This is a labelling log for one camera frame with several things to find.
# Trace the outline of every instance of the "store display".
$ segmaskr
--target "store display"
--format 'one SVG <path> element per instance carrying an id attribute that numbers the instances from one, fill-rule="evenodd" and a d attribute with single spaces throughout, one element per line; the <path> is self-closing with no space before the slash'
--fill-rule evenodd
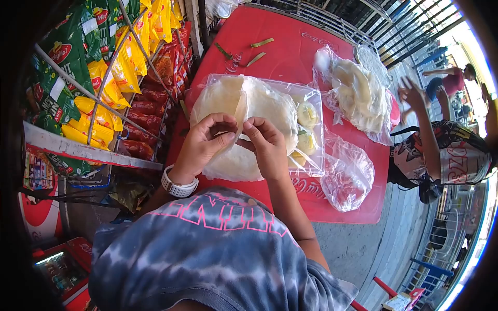
<path id="1" fill-rule="evenodd" d="M 55 26 L 39 44 L 43 51 L 68 75 L 86 90 L 93 92 L 82 38 L 82 7 L 82 5 L 71 7 L 66 18 Z M 66 84 L 74 96 L 81 94 L 81 91 L 74 85 L 67 81 Z"/>
<path id="2" fill-rule="evenodd" d="M 127 161 L 131 161 L 130 165 L 132 167 L 138 165 L 138 167 L 158 168 L 158 165 L 147 164 L 144 161 L 138 161 L 138 159 L 120 158 L 115 160 L 113 157 L 109 158 L 108 154 L 103 153 L 102 150 L 111 151 L 109 146 L 116 148 L 120 143 L 123 143 L 120 141 L 116 144 L 116 137 L 125 137 L 125 135 L 129 136 L 130 141 L 136 139 L 140 143 L 139 145 L 141 143 L 150 145 L 148 147 L 137 147 L 141 150 L 141 158 L 148 161 L 155 158 L 154 151 L 150 152 L 151 147 L 161 149 L 167 144 L 157 144 L 156 138 L 134 126 L 130 126 L 130 124 L 121 133 L 124 129 L 123 122 L 117 113 L 114 114 L 103 105 L 97 105 L 93 99 L 83 96 L 81 90 L 67 83 L 66 78 L 64 78 L 66 75 L 62 74 L 62 77 L 60 77 L 58 72 L 43 60 L 50 57 L 90 93 L 98 95 L 99 92 L 102 92 L 100 98 L 102 103 L 117 109 L 118 113 L 130 119 L 136 119 L 138 124 L 145 125 L 143 126 L 145 128 L 150 128 L 150 131 L 154 134 L 160 134 L 162 139 L 170 136 L 171 133 L 160 131 L 160 129 L 166 130 L 167 126 L 162 127 L 167 124 L 166 120 L 170 122 L 174 119 L 172 117 L 173 112 L 167 112 L 167 110 L 172 107 L 172 104 L 178 98 L 183 97 L 183 92 L 188 85 L 188 64 L 192 62 L 192 48 L 189 48 L 191 25 L 190 23 L 179 22 L 183 19 L 181 14 L 178 13 L 179 8 L 175 8 L 169 1 L 156 0 L 152 5 L 150 0 L 130 0 L 124 1 L 123 4 L 125 4 L 124 11 L 121 10 L 118 0 L 85 0 L 83 3 L 73 5 L 68 9 L 65 19 L 39 42 L 41 50 L 46 55 L 39 50 L 39 55 L 34 55 L 33 57 L 33 64 L 37 74 L 26 79 L 26 81 L 29 81 L 29 85 L 26 86 L 28 91 L 26 91 L 26 94 L 21 95 L 21 100 L 25 103 L 23 117 L 25 120 L 31 120 L 39 127 L 48 129 L 52 125 L 43 124 L 43 120 L 47 118 L 45 114 L 41 118 L 43 120 L 34 122 L 35 117 L 39 116 L 35 116 L 35 113 L 39 112 L 38 106 L 41 107 L 42 110 L 49 113 L 48 116 L 51 116 L 50 122 L 55 124 L 55 127 L 51 128 L 51 132 L 77 142 L 77 144 L 73 145 L 68 143 L 67 140 L 61 141 L 68 154 L 79 157 L 79 154 L 83 151 L 82 156 L 92 159 L 92 165 L 98 165 L 99 162 L 95 160 L 103 157 L 103 161 L 106 163 L 128 166 Z M 151 11 L 146 12 L 140 20 L 137 20 L 140 12 L 147 8 L 150 8 Z M 125 33 L 128 32 L 128 23 L 124 14 L 127 14 L 130 20 L 135 22 L 133 28 L 138 36 L 138 41 L 135 40 L 131 32 L 125 36 Z M 147 75 L 145 57 L 138 45 L 139 43 L 143 45 L 145 54 L 155 57 L 150 53 L 149 37 L 153 37 L 151 30 L 154 29 L 154 33 L 156 33 L 156 30 L 159 31 L 159 23 L 166 22 L 166 20 L 167 26 L 160 31 L 161 39 L 171 41 L 171 25 L 179 27 L 179 38 L 176 37 L 175 32 L 176 41 L 170 42 L 170 47 L 164 50 L 164 52 L 170 49 L 173 50 L 174 53 L 169 56 L 176 59 L 176 66 L 172 70 L 173 74 L 167 75 L 170 80 L 167 92 L 161 84 L 151 78 L 154 73 Z M 109 61 L 114 50 L 123 40 L 122 48 L 118 51 L 116 59 L 110 64 Z M 185 54 L 190 53 L 190 57 L 184 60 L 183 52 Z M 103 81 L 108 66 L 111 67 L 110 72 L 107 74 L 106 80 Z M 139 80 L 142 81 L 142 77 L 138 77 L 143 75 L 147 75 L 144 82 L 153 82 L 150 83 L 150 89 L 144 88 L 147 84 L 142 86 L 146 90 L 144 95 L 141 94 L 139 86 Z M 136 93 L 137 96 L 124 93 Z M 172 100 L 169 99 L 168 93 L 174 96 Z M 91 124 L 92 116 L 95 118 L 93 124 Z M 92 130 L 90 139 L 88 139 L 90 127 Z M 43 132 L 36 129 L 32 130 L 32 134 L 33 138 L 36 136 L 36 139 L 43 137 Z M 89 146 L 95 148 L 85 149 L 82 145 L 87 145 L 87 141 L 89 141 Z M 36 143 L 33 141 L 31 143 L 36 147 L 42 145 L 38 143 L 38 140 Z M 49 150 L 58 152 L 56 149 L 56 147 L 51 146 Z M 66 161 L 66 157 L 55 154 L 47 154 L 47 156 L 54 165 L 55 170 L 65 176 L 85 175 L 92 169 L 86 161 L 71 158 Z"/>
<path id="3" fill-rule="evenodd" d="M 33 95 L 39 106 L 60 124 L 66 124 L 70 119 L 78 120 L 80 114 L 64 80 L 36 54 L 33 54 L 31 62 L 36 72 L 33 78 L 37 81 L 33 86 Z"/>

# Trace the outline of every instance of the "gray tie-dye shirt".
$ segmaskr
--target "gray tie-dye shirt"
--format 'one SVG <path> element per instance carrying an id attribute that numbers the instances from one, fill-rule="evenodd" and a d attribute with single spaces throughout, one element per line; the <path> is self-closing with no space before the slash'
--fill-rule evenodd
<path id="1" fill-rule="evenodd" d="M 358 293 L 307 259 L 289 229 L 246 194 L 210 188 L 95 234 L 89 292 L 103 311 L 345 310 Z"/>

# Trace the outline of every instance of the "hand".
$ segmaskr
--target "hand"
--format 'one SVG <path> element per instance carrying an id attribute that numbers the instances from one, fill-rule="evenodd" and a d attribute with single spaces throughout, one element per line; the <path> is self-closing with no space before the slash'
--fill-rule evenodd
<path id="1" fill-rule="evenodd" d="M 407 102 L 415 113 L 426 111 L 424 91 L 419 89 L 408 77 L 401 78 L 401 82 L 404 86 L 403 98 L 401 100 Z"/>
<path id="2" fill-rule="evenodd" d="M 189 130 L 168 177 L 180 185 L 193 182 L 215 153 L 235 139 L 236 132 L 237 121 L 233 115 L 221 112 L 208 115 Z"/>
<path id="3" fill-rule="evenodd" d="M 251 141 L 238 139 L 237 145 L 254 152 L 261 175 L 267 181 L 289 177 L 283 134 L 270 121 L 252 116 L 244 122 L 242 133 Z"/>

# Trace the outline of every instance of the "shelf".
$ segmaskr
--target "shelf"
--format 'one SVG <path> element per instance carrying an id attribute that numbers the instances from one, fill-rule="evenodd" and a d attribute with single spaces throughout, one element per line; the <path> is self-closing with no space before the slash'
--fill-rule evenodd
<path id="1" fill-rule="evenodd" d="M 129 157 L 82 144 L 57 134 L 50 133 L 24 121 L 24 138 L 26 145 L 44 152 L 54 153 L 78 160 L 100 162 L 131 168 L 145 168 L 162 171 L 161 163 Z"/>

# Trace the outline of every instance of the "egg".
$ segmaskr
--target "egg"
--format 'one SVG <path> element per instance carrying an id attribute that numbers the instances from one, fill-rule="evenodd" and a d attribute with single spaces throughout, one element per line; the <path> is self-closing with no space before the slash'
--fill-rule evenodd
<path id="1" fill-rule="evenodd" d="M 319 117 L 315 107 L 308 103 L 300 103 L 297 107 L 297 122 L 307 128 L 314 128 L 318 123 Z"/>

